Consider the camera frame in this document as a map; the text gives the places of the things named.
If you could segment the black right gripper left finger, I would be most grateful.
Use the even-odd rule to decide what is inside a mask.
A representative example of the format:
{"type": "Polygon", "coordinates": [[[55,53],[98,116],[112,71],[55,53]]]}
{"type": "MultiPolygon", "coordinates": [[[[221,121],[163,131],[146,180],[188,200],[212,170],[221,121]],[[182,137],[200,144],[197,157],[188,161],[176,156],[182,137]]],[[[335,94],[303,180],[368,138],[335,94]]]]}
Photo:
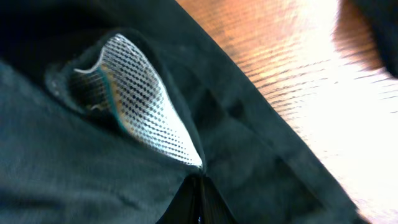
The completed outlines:
{"type": "Polygon", "coordinates": [[[190,175],[184,179],[157,224],[199,224],[199,193],[196,175],[190,175]]]}

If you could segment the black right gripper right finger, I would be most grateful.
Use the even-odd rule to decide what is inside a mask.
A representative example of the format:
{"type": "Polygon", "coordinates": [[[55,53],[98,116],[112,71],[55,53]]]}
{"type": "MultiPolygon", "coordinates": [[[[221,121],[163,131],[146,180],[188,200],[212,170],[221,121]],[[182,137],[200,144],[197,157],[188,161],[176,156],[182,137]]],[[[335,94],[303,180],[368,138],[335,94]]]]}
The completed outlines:
{"type": "Polygon", "coordinates": [[[201,223],[238,224],[209,177],[200,178],[201,223]]]}

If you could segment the black shorts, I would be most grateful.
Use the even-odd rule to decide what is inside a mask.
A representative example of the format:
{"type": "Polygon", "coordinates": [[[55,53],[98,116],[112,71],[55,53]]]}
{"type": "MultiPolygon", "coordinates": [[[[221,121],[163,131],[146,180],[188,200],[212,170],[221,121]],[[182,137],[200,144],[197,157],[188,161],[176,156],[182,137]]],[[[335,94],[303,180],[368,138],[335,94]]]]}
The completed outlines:
{"type": "Polygon", "coordinates": [[[157,223],[209,177],[237,223],[362,223],[175,1],[1,2],[1,222],[157,223]]]}

